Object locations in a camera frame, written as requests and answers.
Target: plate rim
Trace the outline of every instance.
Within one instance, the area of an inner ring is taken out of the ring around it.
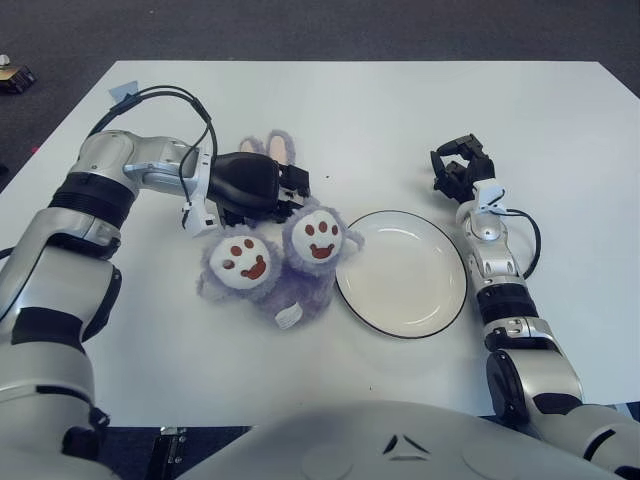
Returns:
[[[351,303],[349,303],[349,300],[347,300],[347,298],[345,297],[344,292],[342,291],[342,288],[340,288],[340,280],[338,279],[338,270],[336,269],[336,285],[338,286],[338,291],[340,292],[340,296],[342,297],[342,300],[349,307],[349,310],[351,310],[356,315],[356,317],[358,317],[361,321],[366,323],[369,327],[371,327],[374,330],[382,333],[383,335],[387,335],[387,336],[393,337],[393,338],[400,338],[402,340],[419,340],[421,338],[428,338],[428,337],[432,337],[434,335],[437,335],[438,333],[442,332],[443,330],[448,328],[453,322],[456,321],[456,319],[460,316],[460,312],[462,312],[462,309],[464,308],[464,304],[466,303],[466,300],[467,300],[467,293],[469,292],[469,277],[467,275],[467,269],[465,268],[465,265],[464,265],[464,260],[462,259],[462,255],[460,254],[460,250],[458,250],[458,247],[456,247],[456,244],[453,243],[453,240],[451,240],[449,235],[447,235],[444,231],[442,231],[442,229],[440,227],[438,227],[435,223],[430,222],[429,220],[427,220],[426,218],[424,218],[424,217],[422,217],[420,215],[417,215],[417,214],[411,213],[411,212],[406,212],[404,210],[393,210],[393,209],[390,209],[390,210],[377,210],[375,212],[369,212],[369,213],[367,213],[365,215],[362,215],[361,217],[356,218],[353,222],[351,222],[349,224],[349,228],[353,227],[356,223],[358,223],[363,218],[367,218],[367,217],[370,217],[371,215],[376,215],[378,213],[402,213],[402,214],[405,214],[405,215],[410,215],[412,217],[416,217],[416,218],[422,220],[423,222],[426,222],[426,223],[430,224],[432,227],[434,227],[436,230],[438,230],[449,241],[449,243],[451,244],[453,249],[458,254],[458,259],[460,260],[460,265],[462,266],[462,271],[464,273],[464,295],[462,296],[462,302],[460,303],[460,307],[458,308],[458,311],[453,316],[451,321],[449,321],[449,323],[447,323],[444,327],[440,328],[439,330],[436,330],[435,332],[429,333],[427,335],[420,335],[418,337],[407,337],[407,336],[404,336],[404,335],[398,335],[398,334],[395,334],[395,333],[391,333],[391,332],[387,332],[385,330],[382,330],[381,328],[376,327],[372,323],[368,322],[362,315],[360,315],[355,310],[355,308],[353,308],[351,306]]]

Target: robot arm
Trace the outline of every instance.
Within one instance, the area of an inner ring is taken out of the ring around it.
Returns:
[[[444,168],[441,156],[454,154],[469,166],[451,162]],[[435,189],[461,203],[456,220],[469,247],[473,292],[491,352],[487,382],[496,415],[612,472],[624,476],[640,468],[640,424],[610,408],[582,403],[578,376],[549,324],[538,316],[528,275],[507,246],[501,215],[508,210],[500,203],[505,190],[480,142],[473,135],[458,138],[431,152],[431,161]]]
[[[309,195],[306,171],[264,155],[212,159],[206,144],[121,131],[89,137],[0,271],[0,463],[12,478],[113,478],[88,461],[108,417],[94,406],[82,342],[104,327],[118,296],[121,273],[108,259],[139,190],[182,195],[181,180],[190,196],[183,226],[194,235],[213,227],[206,199],[221,221],[237,223],[284,220]]]

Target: gray carpet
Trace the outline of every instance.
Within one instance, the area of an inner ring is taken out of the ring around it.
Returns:
[[[0,191],[119,59],[596,60],[640,95],[638,5],[7,0],[0,9],[0,53],[28,65],[39,81],[23,95],[0,96],[0,163],[9,168]]]

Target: purple plush toy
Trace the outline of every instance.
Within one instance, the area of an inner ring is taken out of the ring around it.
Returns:
[[[283,283],[278,247],[249,227],[220,229],[202,256],[198,294],[213,301],[245,298],[288,328],[302,317],[296,285]]]
[[[240,150],[267,153],[282,164],[294,164],[295,146],[289,134],[274,130],[267,145],[265,151],[260,140],[247,137]],[[338,212],[313,198],[284,225],[284,262],[275,244],[247,226],[226,228],[215,235],[202,257],[198,294],[211,300],[248,299],[282,329],[317,317],[329,305],[346,240],[358,248],[364,243]]]
[[[345,256],[347,240],[358,249],[364,244],[362,235],[349,230],[337,211],[313,198],[285,223],[282,277],[298,286],[303,318],[315,318],[331,302],[336,266]]]

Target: white tag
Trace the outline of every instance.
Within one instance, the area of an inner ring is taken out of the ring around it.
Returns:
[[[292,327],[302,318],[302,307],[298,302],[284,310],[280,310],[276,315],[276,323],[282,330]]]

